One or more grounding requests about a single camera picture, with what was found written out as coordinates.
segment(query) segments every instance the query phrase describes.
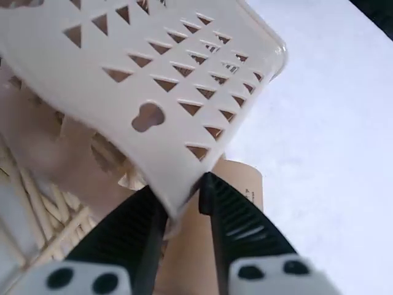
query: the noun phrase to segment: white plastic basket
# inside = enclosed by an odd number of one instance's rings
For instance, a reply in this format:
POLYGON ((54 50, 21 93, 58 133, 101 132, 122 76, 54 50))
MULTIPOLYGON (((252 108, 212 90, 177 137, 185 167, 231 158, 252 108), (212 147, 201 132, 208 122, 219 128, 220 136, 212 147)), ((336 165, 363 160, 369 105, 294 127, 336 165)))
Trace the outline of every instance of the white plastic basket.
POLYGON ((0 54, 44 101, 114 143, 174 219, 286 62, 243 0, 0 9, 0 54))

